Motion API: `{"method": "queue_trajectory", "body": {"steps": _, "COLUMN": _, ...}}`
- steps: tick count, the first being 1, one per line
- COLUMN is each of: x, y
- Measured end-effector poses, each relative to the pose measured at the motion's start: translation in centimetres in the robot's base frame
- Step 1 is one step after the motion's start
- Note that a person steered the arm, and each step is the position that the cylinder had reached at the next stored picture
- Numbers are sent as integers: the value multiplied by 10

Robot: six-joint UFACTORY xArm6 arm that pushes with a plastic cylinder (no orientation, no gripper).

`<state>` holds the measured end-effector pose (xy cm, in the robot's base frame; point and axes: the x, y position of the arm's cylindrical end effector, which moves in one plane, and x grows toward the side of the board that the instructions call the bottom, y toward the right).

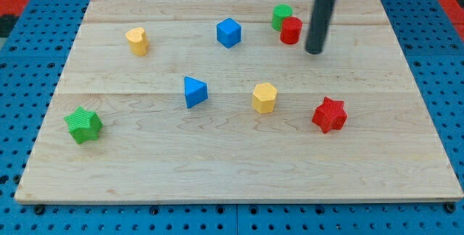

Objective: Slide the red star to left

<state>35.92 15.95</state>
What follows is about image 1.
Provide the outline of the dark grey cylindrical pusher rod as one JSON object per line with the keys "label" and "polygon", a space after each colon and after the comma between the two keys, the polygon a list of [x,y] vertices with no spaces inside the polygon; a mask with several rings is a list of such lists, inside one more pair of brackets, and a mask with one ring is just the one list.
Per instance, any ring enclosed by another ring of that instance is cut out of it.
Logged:
{"label": "dark grey cylindrical pusher rod", "polygon": [[336,0],[315,0],[305,49],[309,54],[323,51]]}

